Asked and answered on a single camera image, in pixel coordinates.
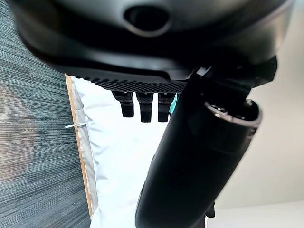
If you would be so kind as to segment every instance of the black cylindrical handle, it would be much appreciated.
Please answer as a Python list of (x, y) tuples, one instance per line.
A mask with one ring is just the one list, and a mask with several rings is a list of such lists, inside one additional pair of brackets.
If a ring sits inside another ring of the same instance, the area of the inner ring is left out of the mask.
[(226, 110), (180, 98), (142, 189), (137, 228), (190, 228), (223, 189), (261, 121), (252, 101)]

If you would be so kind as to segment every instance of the wooden frame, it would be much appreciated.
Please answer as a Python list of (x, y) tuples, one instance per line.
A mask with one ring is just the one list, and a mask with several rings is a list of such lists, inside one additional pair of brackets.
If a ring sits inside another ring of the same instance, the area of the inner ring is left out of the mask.
[[(73, 123), (77, 124), (74, 98), (73, 98), (72, 78), (71, 78), (71, 76), (69, 76), (67, 74), (66, 74), (66, 86), (67, 86), (68, 96), (69, 96), (70, 105), (71, 105)], [(90, 217), (91, 217), (92, 216), (91, 197), (90, 197), (90, 194), (89, 194), (89, 191), (88, 191), (85, 163), (84, 163), (84, 160), (82, 159), (82, 153), (81, 153), (81, 149), (80, 149), (80, 139), (79, 139), (79, 135), (78, 135), (78, 126), (75, 126), (74, 129), (75, 129), (75, 135), (76, 135), (76, 140), (77, 140), (77, 147), (78, 147), (78, 153), (79, 153), (79, 159), (80, 159), (81, 172), (82, 172), (82, 177), (83, 177), (84, 185), (85, 185), (86, 201), (87, 201), (87, 205), (88, 205), (88, 209), (89, 209), (89, 214), (90, 214)]]

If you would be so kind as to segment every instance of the white pillow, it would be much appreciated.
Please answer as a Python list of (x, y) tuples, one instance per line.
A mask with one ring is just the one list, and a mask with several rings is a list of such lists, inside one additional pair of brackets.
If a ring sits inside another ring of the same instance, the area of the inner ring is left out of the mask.
[(135, 228), (137, 200), (167, 126), (158, 122), (157, 95), (152, 122), (141, 123), (136, 96), (134, 118), (123, 118), (111, 91), (83, 79), (76, 79), (75, 85), (87, 116), (96, 167), (100, 227)]

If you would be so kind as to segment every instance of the textured black panel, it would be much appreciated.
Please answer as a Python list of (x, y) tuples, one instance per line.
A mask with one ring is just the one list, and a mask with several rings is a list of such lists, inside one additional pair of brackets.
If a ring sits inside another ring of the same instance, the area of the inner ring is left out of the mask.
[(0, 228), (88, 228), (64, 75), (21, 44), (0, 1)]
[(144, 93), (182, 93), (187, 83), (143, 83), (129, 81), (109, 81), (93, 79), (91, 82), (109, 90), (122, 92), (144, 92)]

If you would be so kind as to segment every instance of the white wall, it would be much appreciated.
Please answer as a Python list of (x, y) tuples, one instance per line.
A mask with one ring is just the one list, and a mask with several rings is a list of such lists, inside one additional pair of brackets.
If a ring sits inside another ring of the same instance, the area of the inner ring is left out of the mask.
[(304, 200), (304, 1), (295, 6), (278, 61), (275, 81), (250, 94), (264, 119), (218, 209)]
[(304, 201), (223, 209), (208, 219), (208, 228), (303, 228)]

